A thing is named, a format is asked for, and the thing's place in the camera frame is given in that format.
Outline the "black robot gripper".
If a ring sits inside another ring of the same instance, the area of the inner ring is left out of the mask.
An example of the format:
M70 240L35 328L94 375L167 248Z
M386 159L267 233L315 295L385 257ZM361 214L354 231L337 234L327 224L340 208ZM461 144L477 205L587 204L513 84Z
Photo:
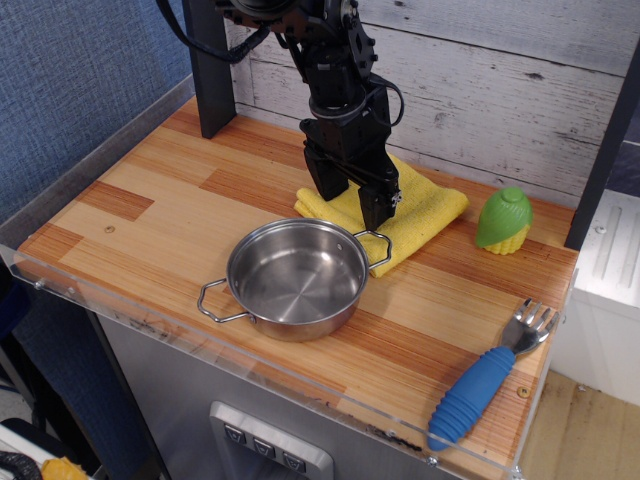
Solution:
M350 110L316 110L301 122L306 135L304 157L316 189L325 201L345 192L352 181L358 190L367 230L377 230L395 215L402 200L399 173L386 151L395 123L390 119L388 89L370 84L362 103Z

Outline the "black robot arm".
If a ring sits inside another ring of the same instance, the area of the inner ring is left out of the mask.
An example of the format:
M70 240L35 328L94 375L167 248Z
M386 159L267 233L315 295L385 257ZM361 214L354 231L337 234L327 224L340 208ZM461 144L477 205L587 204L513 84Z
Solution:
M388 93L394 84L372 71L375 41L355 1L218 1L235 24L275 34L310 92L305 134L307 168L321 197L359 187L364 225L378 229L401 199L399 173L386 151L392 128Z

